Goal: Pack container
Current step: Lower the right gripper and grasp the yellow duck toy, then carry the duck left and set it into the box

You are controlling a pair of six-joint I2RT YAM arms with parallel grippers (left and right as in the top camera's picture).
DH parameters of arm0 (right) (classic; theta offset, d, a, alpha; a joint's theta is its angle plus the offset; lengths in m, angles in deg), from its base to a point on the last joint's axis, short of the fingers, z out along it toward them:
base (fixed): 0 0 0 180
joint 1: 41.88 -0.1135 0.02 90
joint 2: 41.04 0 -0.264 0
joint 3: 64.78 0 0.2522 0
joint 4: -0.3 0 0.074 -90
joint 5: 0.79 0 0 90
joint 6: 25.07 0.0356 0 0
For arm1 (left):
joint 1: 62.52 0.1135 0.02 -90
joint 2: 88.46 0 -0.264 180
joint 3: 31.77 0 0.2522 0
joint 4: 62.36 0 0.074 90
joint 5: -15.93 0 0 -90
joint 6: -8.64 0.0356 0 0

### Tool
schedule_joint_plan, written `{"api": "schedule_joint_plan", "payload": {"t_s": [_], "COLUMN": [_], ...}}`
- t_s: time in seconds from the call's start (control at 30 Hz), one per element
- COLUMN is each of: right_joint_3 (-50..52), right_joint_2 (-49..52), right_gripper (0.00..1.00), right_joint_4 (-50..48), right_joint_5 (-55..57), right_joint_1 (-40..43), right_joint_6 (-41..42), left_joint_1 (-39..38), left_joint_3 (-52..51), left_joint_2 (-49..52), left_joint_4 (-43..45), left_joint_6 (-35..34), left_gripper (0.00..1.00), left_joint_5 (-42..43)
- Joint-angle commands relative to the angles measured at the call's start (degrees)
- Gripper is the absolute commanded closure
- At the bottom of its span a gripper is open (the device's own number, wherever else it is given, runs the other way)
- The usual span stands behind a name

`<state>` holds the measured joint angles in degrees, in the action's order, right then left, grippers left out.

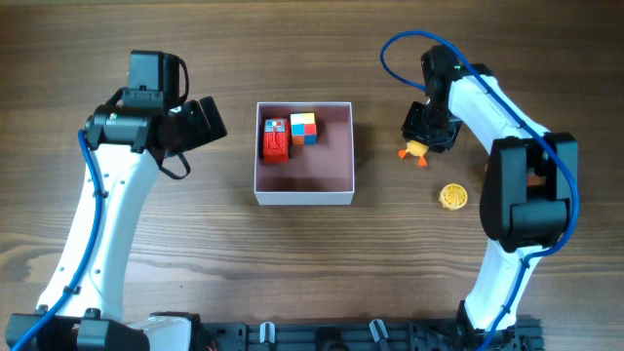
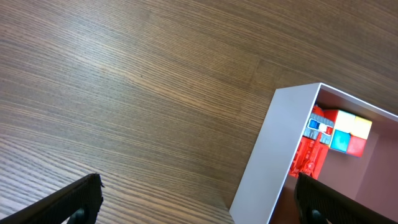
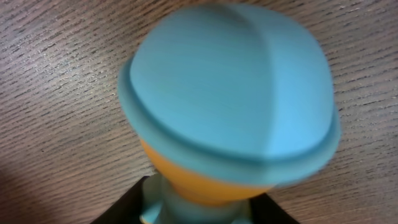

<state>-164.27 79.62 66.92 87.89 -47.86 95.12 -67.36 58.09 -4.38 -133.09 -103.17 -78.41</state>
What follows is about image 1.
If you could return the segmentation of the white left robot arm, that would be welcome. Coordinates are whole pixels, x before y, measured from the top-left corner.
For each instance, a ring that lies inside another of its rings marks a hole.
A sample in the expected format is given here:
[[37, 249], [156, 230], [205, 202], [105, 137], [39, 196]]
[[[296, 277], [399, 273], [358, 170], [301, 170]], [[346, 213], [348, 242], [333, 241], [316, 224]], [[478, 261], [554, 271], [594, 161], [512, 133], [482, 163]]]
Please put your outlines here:
[[58, 267], [31, 314], [15, 313], [12, 350], [216, 350], [196, 313], [155, 312], [123, 322], [125, 275], [147, 195], [165, 159], [226, 136], [212, 97], [188, 99], [184, 60], [134, 50], [128, 84], [78, 133], [86, 164], [79, 204]]

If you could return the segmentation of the yellow toy duck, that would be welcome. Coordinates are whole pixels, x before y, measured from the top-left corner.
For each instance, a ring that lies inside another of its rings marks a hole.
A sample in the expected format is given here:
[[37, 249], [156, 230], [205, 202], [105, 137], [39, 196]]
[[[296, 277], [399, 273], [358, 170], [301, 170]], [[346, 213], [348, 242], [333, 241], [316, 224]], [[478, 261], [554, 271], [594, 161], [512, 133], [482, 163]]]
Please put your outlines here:
[[427, 145], [416, 140], [409, 140], [406, 143], [406, 148], [398, 151], [398, 155], [401, 159], [405, 159], [408, 155], [414, 156], [418, 160], [419, 167], [426, 167], [427, 161], [425, 155], [428, 150], [429, 147]]

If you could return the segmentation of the colourful puzzle cube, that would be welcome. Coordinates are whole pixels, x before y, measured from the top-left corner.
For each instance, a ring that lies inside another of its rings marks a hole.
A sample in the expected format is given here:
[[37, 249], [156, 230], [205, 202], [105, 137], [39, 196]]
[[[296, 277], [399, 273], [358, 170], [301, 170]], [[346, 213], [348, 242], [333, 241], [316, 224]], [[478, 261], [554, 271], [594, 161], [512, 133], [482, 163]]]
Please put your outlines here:
[[294, 145], [315, 144], [317, 142], [318, 133], [314, 113], [294, 113], [290, 116], [290, 120]]

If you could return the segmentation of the red toy fire truck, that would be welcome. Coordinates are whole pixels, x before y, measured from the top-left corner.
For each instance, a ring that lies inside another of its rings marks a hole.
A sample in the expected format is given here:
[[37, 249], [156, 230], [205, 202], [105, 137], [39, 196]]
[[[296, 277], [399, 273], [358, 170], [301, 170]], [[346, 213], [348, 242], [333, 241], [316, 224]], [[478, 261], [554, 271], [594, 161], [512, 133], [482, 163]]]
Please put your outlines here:
[[264, 122], [262, 138], [262, 158], [265, 164], [287, 163], [290, 158], [289, 120], [271, 118]]

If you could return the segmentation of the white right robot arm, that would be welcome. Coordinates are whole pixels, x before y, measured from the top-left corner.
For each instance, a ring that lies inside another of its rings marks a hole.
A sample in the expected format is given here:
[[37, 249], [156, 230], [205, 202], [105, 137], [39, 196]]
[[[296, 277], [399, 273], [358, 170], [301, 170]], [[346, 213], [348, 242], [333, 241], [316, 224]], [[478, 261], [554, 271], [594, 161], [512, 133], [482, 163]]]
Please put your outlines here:
[[411, 105], [404, 139], [444, 152], [467, 127], [488, 154], [480, 200], [487, 251], [458, 318], [473, 338], [500, 337], [516, 324], [537, 262], [572, 223], [577, 142], [533, 122], [481, 63], [464, 65], [437, 45], [423, 54], [421, 67], [428, 100]]

